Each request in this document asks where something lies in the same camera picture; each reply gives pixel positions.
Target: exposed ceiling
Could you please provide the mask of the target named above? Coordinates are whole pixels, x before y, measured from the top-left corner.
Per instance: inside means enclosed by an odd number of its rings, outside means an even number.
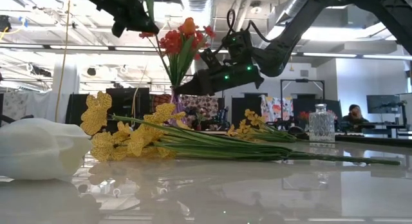
[[[220,45],[220,40],[226,35],[228,27],[227,11],[230,8],[237,11],[235,28],[246,27],[253,21],[258,29],[274,38],[283,29],[282,26],[271,26],[276,8],[281,7],[286,0],[158,0],[155,3],[156,24],[161,28],[160,37],[170,29],[176,29],[188,16],[202,27],[211,25],[217,33],[212,41],[212,49]],[[251,4],[259,4],[259,13],[253,13]],[[201,5],[200,12],[194,8]],[[21,30],[13,35],[5,35],[1,42],[63,45],[65,40],[68,0],[0,0],[0,15],[9,15],[12,30]],[[121,38],[111,34],[113,17],[105,11],[96,10],[96,6],[88,0],[71,0],[70,27],[68,44],[82,46],[138,46],[151,47],[147,39],[141,39],[136,32],[124,32]],[[28,23],[22,27],[21,18]],[[348,41],[340,38],[343,33],[351,34],[350,38],[363,38],[363,41]],[[252,42],[255,46],[264,47],[260,37],[251,30]],[[371,13],[354,6],[339,9],[325,9],[317,18],[313,27],[298,43],[295,51],[320,53],[390,53],[396,48],[391,34],[377,21]],[[30,73],[31,66],[38,66],[53,74],[55,60],[61,58],[61,51],[13,51],[0,49],[0,71],[6,79],[45,79],[44,82],[24,82],[22,86],[33,86],[39,90],[51,87],[51,78]],[[73,53],[79,58],[78,67],[81,70],[80,81],[91,80],[131,80],[130,86],[138,82],[157,82],[166,84],[168,79],[159,58],[151,53],[139,54],[99,54]],[[294,57],[294,62],[308,62],[314,66],[324,59]],[[90,67],[97,69],[97,75],[89,76],[86,72]],[[113,83],[82,83],[80,90],[84,93],[113,87]]]

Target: white tulip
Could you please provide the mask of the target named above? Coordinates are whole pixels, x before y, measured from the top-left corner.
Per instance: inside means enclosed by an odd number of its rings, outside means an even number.
[[[92,147],[76,126],[28,118],[0,128],[0,175],[48,180],[72,176]]]

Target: white table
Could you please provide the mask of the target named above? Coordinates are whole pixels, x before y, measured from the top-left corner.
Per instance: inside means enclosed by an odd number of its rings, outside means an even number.
[[[300,150],[322,146],[288,145]],[[331,154],[409,161],[412,150],[336,143]],[[1,223],[410,223],[403,166],[215,160],[86,163],[68,180],[1,178]]]

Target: glass jar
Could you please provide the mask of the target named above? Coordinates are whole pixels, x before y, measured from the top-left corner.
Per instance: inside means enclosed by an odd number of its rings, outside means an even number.
[[[327,112],[326,104],[316,104],[316,112],[309,114],[309,140],[314,142],[335,141],[335,117]]]

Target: yellow cable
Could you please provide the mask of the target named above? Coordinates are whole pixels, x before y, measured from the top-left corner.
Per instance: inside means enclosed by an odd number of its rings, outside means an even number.
[[[6,27],[6,28],[3,30],[3,32],[1,33],[0,41],[3,40],[3,37],[5,36],[7,30],[8,30],[8,27]]]
[[[57,94],[56,112],[55,112],[55,116],[54,116],[55,122],[57,122],[57,115],[59,114],[60,92],[61,92],[61,90],[62,90],[64,67],[65,67],[65,65],[66,65],[67,43],[68,43],[68,39],[69,39],[69,17],[70,17],[70,0],[68,1],[68,8],[67,8],[66,42],[64,43],[62,73],[61,73],[61,76],[60,76],[59,92],[58,92],[58,94]]]
[[[21,19],[21,26],[20,26],[20,28],[19,28],[18,30],[16,30],[16,31],[7,32],[8,27],[6,27],[6,28],[1,32],[0,41],[3,40],[3,37],[4,37],[5,35],[11,35],[11,34],[15,34],[15,33],[20,32],[23,27],[24,27],[24,19]]]

